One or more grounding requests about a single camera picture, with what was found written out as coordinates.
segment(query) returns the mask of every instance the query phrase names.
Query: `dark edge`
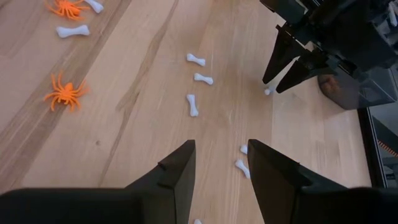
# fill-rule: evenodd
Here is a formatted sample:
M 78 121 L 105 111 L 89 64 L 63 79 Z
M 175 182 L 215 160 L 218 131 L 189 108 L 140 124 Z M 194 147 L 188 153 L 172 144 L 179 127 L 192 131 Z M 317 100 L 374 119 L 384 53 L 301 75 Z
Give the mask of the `dark edge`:
M 372 186 L 387 188 L 386 177 L 384 175 L 379 148 L 377 146 L 376 132 L 369 109 L 358 109 L 358 118 Z

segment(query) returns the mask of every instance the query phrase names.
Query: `spider leg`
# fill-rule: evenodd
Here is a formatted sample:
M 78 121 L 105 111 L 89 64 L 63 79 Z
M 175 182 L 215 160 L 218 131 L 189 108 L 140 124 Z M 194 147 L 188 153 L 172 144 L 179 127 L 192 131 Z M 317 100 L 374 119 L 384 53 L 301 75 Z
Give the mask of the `spider leg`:
M 55 101 L 57 100 L 57 98 L 59 98 L 59 96 L 54 97 L 54 99 L 51 102 L 51 110 L 54 111 L 55 110 Z
M 73 19 L 75 21 L 81 19 L 80 17 L 76 17 L 75 15 L 73 15 L 73 12 L 71 12 L 70 9 L 66 9 L 66 12 L 67 12 L 67 16 L 68 16 L 69 19 Z
M 44 101 L 47 100 L 48 98 L 52 97 L 52 96 L 58 96 L 58 95 L 59 95 L 59 93 L 50 93 L 50 94 L 47 94 L 47 95 L 44 97 Z
M 81 17 L 81 16 L 76 16 L 75 13 L 73 13 L 73 11 L 72 11 L 71 9 L 69 9 L 69 13 L 70 13 L 70 15 L 72 16 L 72 18 L 74 18 L 74 19 L 76 19 L 76 20 L 82 20 L 82 19 L 84 19 L 84 18 Z
M 61 71 L 60 71 L 60 74 L 58 75 L 58 88 L 61 89 L 61 90 L 65 90 L 65 89 L 62 87 L 62 85 L 61 85 L 62 73 L 63 73 L 63 71 L 61 70 Z
M 88 88 L 84 89 L 83 91 L 77 93 L 75 97 L 81 97 L 81 96 L 83 96 L 84 94 L 86 94 L 86 93 L 88 92 L 88 90 L 89 90 Z
M 70 98 L 70 101 L 71 101 L 72 103 L 76 103 L 77 108 L 80 109 L 80 103 L 79 103 L 78 99 L 76 99 L 75 97 L 71 97 L 71 98 Z
M 60 9 L 60 16 L 64 16 L 65 15 L 65 8 Z
M 80 84 L 79 88 L 77 88 L 77 90 L 73 90 L 71 91 L 71 93 L 78 93 L 81 91 L 81 89 L 85 86 L 86 84 L 86 80 L 83 80 L 82 83 Z
M 44 1 L 45 7 L 47 7 L 47 9 L 49 9 L 50 11 L 54 12 L 57 15 L 60 15 L 60 12 L 55 10 L 53 7 L 51 7 L 47 1 Z
M 70 101 L 70 111 L 73 112 L 74 109 L 75 109 L 75 104 L 74 104 L 74 102 L 71 100 L 71 101 Z
M 69 6 L 69 13 L 72 16 L 79 16 L 80 15 L 80 9 L 76 8 L 75 6 Z
M 55 84 L 55 75 L 54 74 L 51 74 L 51 81 L 52 81 L 52 88 L 54 88 L 54 90 L 61 91 L 59 88 L 57 88 L 57 86 Z

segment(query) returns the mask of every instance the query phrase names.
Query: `wood grain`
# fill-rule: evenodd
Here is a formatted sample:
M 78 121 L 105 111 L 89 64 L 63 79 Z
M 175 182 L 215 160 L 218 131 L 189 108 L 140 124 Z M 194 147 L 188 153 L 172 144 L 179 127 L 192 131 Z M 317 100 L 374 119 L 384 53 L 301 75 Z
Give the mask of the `wood grain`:
M 92 34 L 65 40 L 54 28 L 75 25 L 41 1 L 12 20 L 23 2 L 0 7 L 7 18 L 0 23 L 7 34 L 0 37 L 0 191 L 123 187 L 187 139 L 197 142 L 191 218 L 204 223 L 263 223 L 250 181 L 234 167 L 249 138 L 348 187 L 370 185 L 355 111 L 324 97 L 314 79 L 263 93 L 283 21 L 257 0 L 104 0 L 103 13 L 84 14 Z M 189 52 L 206 58 L 206 67 L 187 63 Z M 53 113 L 43 102 L 50 74 L 61 69 L 64 82 L 87 80 L 80 111 L 57 105 Z M 195 72 L 215 84 L 194 82 Z M 197 118 L 189 116 L 189 93 Z

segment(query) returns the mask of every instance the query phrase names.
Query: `wooden table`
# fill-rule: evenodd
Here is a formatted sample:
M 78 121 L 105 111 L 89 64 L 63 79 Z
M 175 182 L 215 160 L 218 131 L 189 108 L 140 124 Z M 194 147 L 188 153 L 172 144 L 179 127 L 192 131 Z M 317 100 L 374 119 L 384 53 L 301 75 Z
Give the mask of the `wooden table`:
M 315 80 L 266 96 L 261 82 L 283 23 L 258 0 L 102 0 L 82 22 L 42 0 L 0 3 L 0 190 L 123 187 L 187 139 L 197 143 L 191 218 L 262 223 L 249 180 L 234 167 L 258 139 L 345 186 L 370 185 L 356 111 L 324 97 Z M 91 35 L 60 39 L 57 26 Z M 191 52 L 206 67 L 187 63 Z M 50 74 L 84 78 L 71 113 L 43 101 Z M 193 81 L 199 72 L 213 86 Z M 189 116 L 195 94 L 199 117 Z

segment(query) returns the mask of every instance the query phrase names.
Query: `toy spider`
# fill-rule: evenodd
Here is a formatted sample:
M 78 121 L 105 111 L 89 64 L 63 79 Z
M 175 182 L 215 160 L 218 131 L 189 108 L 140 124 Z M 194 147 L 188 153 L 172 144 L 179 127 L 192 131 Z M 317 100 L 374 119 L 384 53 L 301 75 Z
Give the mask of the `toy spider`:
M 69 2 L 68 0 L 55 0 L 54 4 L 58 7 L 58 10 L 51 7 L 47 0 L 45 0 L 45 5 L 47 8 L 59 16 L 67 16 L 69 19 L 81 20 L 79 17 L 80 11 L 84 9 L 90 9 L 89 7 L 79 7 L 77 4 L 83 2 L 84 0 L 79 0 L 77 2 Z
M 52 79 L 52 86 L 55 90 L 55 92 L 50 93 L 44 97 L 44 100 L 54 96 L 54 99 L 51 102 L 51 110 L 54 111 L 55 107 L 55 102 L 58 100 L 58 103 L 61 103 L 61 101 L 65 101 L 65 105 L 70 104 L 70 111 L 73 111 L 75 108 L 75 104 L 77 107 L 80 109 L 80 103 L 77 100 L 78 97 L 81 97 L 83 94 L 85 94 L 88 89 L 81 90 L 84 85 L 86 80 L 83 80 L 82 83 L 80 84 L 79 88 L 77 90 L 73 90 L 73 84 L 72 83 L 67 83 L 65 87 L 61 86 L 61 76 L 62 72 L 60 72 L 58 76 L 58 86 L 55 84 L 55 76 L 51 74 L 51 79 Z

